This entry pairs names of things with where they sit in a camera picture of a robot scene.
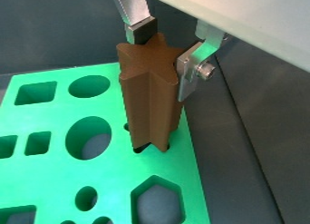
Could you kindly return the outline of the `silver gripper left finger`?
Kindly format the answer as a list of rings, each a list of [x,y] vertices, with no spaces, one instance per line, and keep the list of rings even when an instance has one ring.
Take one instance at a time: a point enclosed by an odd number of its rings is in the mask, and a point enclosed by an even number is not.
[[[158,33],[158,20],[149,11],[147,0],[114,0],[130,44],[145,44]]]

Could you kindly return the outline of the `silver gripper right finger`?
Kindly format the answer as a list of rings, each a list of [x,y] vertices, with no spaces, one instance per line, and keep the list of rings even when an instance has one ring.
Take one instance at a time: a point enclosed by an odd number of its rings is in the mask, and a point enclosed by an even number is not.
[[[177,59],[179,76],[178,101],[183,101],[196,91],[198,80],[209,80],[214,75],[210,57],[224,42],[225,32],[200,20],[196,35],[200,41],[182,53]]]

